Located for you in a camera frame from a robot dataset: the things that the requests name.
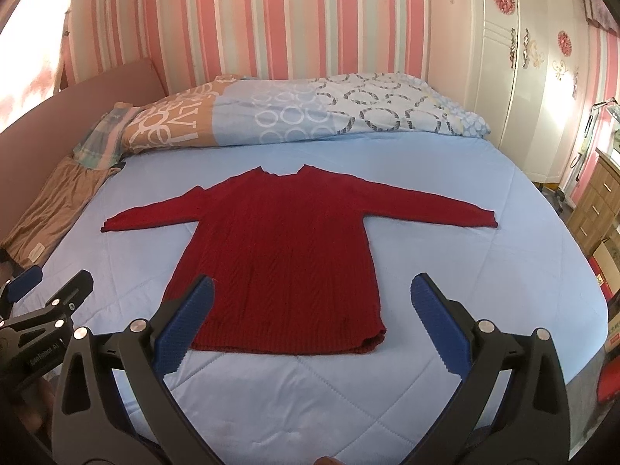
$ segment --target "metal pin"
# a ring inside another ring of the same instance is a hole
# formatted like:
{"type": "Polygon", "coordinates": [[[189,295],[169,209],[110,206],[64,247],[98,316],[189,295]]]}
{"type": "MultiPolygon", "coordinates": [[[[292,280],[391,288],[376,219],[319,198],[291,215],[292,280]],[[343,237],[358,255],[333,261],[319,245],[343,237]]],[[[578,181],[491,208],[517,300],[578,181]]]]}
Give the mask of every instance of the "metal pin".
{"type": "Polygon", "coordinates": [[[88,334],[88,329],[86,327],[80,327],[73,333],[73,337],[75,339],[84,339],[88,334]]]}
{"type": "Polygon", "coordinates": [[[490,334],[491,332],[495,330],[495,326],[493,322],[489,322],[488,320],[482,320],[478,324],[478,328],[485,334],[490,334]]]}
{"type": "Polygon", "coordinates": [[[129,325],[129,330],[132,332],[142,332],[146,328],[146,322],[144,320],[134,320],[129,325]]]}
{"type": "Polygon", "coordinates": [[[536,335],[542,341],[548,341],[549,339],[551,339],[551,334],[549,333],[547,329],[538,329],[536,331],[536,335]]]}

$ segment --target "blue textured pad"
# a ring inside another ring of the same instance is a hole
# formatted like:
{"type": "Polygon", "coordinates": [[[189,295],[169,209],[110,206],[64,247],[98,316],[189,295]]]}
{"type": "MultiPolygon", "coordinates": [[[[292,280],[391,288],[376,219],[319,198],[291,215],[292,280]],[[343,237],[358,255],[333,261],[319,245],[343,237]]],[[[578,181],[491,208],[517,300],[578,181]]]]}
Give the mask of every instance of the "blue textured pad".
{"type": "Polygon", "coordinates": [[[153,370],[157,374],[163,376],[179,368],[213,307],[214,293],[213,280],[204,277],[159,334],[153,346],[153,370]]]}
{"type": "Polygon", "coordinates": [[[32,266],[7,285],[7,300],[15,304],[42,281],[43,270],[39,266],[32,266]]]}
{"type": "Polygon", "coordinates": [[[471,369],[469,341],[421,274],[411,282],[411,303],[448,371],[461,379],[467,377],[471,369]]]}

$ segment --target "mattress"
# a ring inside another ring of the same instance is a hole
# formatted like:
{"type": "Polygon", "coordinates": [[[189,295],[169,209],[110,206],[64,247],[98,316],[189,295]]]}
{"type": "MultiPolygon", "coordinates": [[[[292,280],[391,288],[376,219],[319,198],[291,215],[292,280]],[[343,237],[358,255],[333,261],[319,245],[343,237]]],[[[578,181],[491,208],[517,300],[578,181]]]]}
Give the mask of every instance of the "mattress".
{"type": "MultiPolygon", "coordinates": [[[[412,278],[428,273],[475,319],[529,335],[551,331],[565,380],[606,338],[607,308],[584,256],[553,208],[506,157],[480,139],[430,133],[360,134],[328,141],[193,148],[131,157],[98,192],[16,306],[44,305],[80,269],[95,286],[76,326],[95,334],[149,318],[196,224],[99,232],[133,206],[209,187],[262,166],[275,174],[309,164],[370,181],[441,194],[496,212],[498,229],[365,218],[386,339],[365,355],[272,356],[190,351],[166,376],[173,396],[228,464],[399,463],[458,386],[411,306],[412,278]]],[[[153,438],[123,373],[117,380],[135,427],[153,438]]],[[[491,422],[506,376],[482,424],[491,422]]]]}

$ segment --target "wardrobe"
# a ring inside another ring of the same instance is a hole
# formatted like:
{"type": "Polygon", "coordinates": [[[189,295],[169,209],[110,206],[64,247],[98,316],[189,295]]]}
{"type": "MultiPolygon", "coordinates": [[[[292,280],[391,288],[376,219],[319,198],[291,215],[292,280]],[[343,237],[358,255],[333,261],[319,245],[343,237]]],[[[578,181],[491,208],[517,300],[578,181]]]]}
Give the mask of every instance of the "wardrobe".
{"type": "Polygon", "coordinates": [[[430,85],[530,180],[559,182],[584,111],[584,0],[431,0],[430,20],[430,85]]]}

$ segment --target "red sweater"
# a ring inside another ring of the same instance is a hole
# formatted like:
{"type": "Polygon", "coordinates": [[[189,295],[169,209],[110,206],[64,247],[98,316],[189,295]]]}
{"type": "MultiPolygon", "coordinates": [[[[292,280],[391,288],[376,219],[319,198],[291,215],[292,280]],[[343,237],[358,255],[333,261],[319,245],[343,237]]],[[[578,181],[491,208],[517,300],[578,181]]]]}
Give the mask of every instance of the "red sweater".
{"type": "Polygon", "coordinates": [[[199,274],[215,280],[196,350],[363,353],[386,333],[365,215],[497,227],[492,211],[469,203],[304,166],[194,187],[128,209],[101,231],[198,222],[163,297],[180,297],[199,274]]]}

